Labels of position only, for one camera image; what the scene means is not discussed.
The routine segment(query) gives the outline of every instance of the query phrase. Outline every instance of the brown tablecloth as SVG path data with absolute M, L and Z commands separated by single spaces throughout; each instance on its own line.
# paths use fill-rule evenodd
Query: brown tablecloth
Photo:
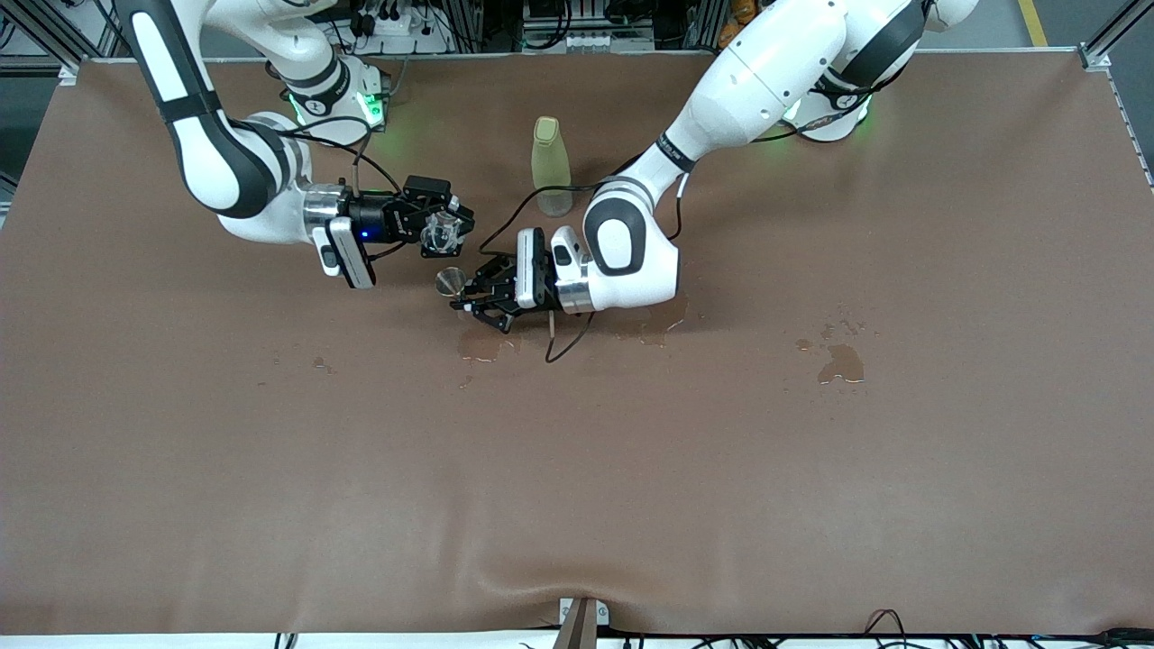
M 413 62 L 369 152 L 450 179 L 475 246 L 534 118 L 595 180 L 709 62 Z M 261 66 L 212 74 L 286 112 Z M 3 632 L 522 627 L 571 595 L 647 632 L 1154 625 L 1154 199 L 1104 76 L 917 55 L 844 142 L 707 157 L 684 212 L 679 301 L 547 366 L 544 320 L 458 319 L 415 251 L 360 292 L 232 238 L 140 72 L 84 66 L 0 236 Z

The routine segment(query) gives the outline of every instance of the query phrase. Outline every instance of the translucent bottle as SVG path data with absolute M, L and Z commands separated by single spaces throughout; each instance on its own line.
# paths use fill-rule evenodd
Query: translucent bottle
M 571 185 L 569 152 L 561 139 L 561 124 L 554 117 L 540 117 L 533 127 L 533 187 L 540 189 L 550 185 Z M 574 207 L 572 192 L 561 189 L 541 192 L 537 206 L 546 216 L 554 218 L 569 214 Z

